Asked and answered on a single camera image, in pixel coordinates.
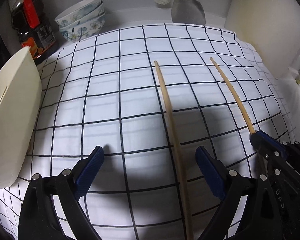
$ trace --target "chopstick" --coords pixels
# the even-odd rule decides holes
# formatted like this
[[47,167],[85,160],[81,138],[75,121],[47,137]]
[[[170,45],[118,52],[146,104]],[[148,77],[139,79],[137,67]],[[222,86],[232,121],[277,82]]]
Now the chopstick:
[[194,236],[193,236],[193,228],[192,228],[192,215],[191,215],[190,200],[189,200],[188,187],[187,187],[186,169],[181,155],[181,145],[178,139],[176,125],[174,123],[174,119],[172,115],[172,105],[171,105],[166,84],[164,82],[158,62],[155,61],[154,65],[157,71],[160,88],[163,95],[163,101],[166,107],[166,112],[167,112],[168,121],[170,125],[170,131],[173,139],[174,161],[176,163],[178,180],[180,182],[180,195],[182,201],[183,215],[185,217],[186,237],[187,240],[193,240]]
[[244,105],[242,104],[237,92],[234,90],[234,87],[232,86],[232,84],[230,83],[230,81],[228,80],[227,76],[223,73],[222,69],[219,67],[219,65],[214,61],[214,59],[211,57],[210,58],[211,62],[214,64],[214,66],[216,67],[216,69],[218,70],[218,72],[220,73],[221,77],[223,78],[223,80],[225,81],[227,87],[229,88],[230,92],[232,93],[234,100],[237,102],[238,107],[241,111],[241,114],[243,116],[244,121],[246,122],[248,129],[249,129],[249,133],[250,134],[254,134],[256,131],[253,128],[252,122],[250,120],[250,117],[246,111],[246,109],[244,108]]

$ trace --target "silver screw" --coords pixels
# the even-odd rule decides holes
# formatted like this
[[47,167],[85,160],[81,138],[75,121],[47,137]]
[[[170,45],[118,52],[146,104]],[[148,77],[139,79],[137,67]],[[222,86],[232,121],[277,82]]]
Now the silver screw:
[[40,177],[39,173],[35,173],[35,174],[32,175],[33,180],[39,179],[39,177]]
[[265,180],[267,180],[267,176],[264,175],[264,174],[261,174],[261,175],[260,175],[260,179],[262,179],[263,181],[265,181]]
[[237,176],[237,172],[235,170],[229,170],[229,175],[232,176],[232,177],[235,177]]
[[70,173],[71,173],[71,169],[65,169],[62,171],[63,176],[68,176],[68,175],[70,175]]

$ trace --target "bottle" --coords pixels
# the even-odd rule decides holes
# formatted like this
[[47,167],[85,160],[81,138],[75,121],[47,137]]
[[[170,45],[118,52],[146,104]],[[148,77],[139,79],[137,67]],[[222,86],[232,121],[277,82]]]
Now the bottle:
[[43,11],[42,0],[16,0],[11,12],[12,28],[22,47],[30,46],[36,65],[57,51],[58,43]]

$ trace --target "tablecloth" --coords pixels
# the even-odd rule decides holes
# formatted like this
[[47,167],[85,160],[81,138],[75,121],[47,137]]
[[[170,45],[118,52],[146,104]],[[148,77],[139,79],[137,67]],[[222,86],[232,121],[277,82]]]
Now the tablecloth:
[[[294,127],[276,80],[253,46],[235,33],[205,26],[156,24],[123,28],[72,44],[39,70],[42,99],[31,150],[16,182],[0,189],[0,222],[18,235],[31,176],[59,174],[96,145],[105,161],[79,201],[102,239],[184,239],[173,146],[154,69],[157,60],[173,106],[187,169],[195,239],[216,211],[194,153],[242,176],[256,177],[249,131],[213,57],[236,89],[256,130],[294,141]],[[235,233],[245,197],[226,237]],[[74,238],[58,197],[65,233]]]

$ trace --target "bowl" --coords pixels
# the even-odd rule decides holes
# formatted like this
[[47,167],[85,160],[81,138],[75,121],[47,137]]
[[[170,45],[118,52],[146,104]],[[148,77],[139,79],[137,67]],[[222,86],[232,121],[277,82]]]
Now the bowl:
[[101,3],[102,0],[83,0],[60,13],[55,18],[55,22],[59,28],[66,27],[92,12]]
[[106,13],[61,32],[68,41],[80,41],[99,33],[105,24]]
[[100,16],[104,12],[105,12],[105,10],[103,8],[103,2],[101,2],[101,4],[96,9],[94,9],[92,12],[88,13],[86,16],[83,16],[81,19],[76,20],[75,22],[69,24],[68,26],[60,28],[59,31],[64,32],[64,31],[66,31],[70,28],[73,28],[79,24],[83,24],[83,23],[87,22],[88,20],[91,20],[93,18]]
[[41,80],[29,48],[0,70],[0,188],[16,180],[39,110]]

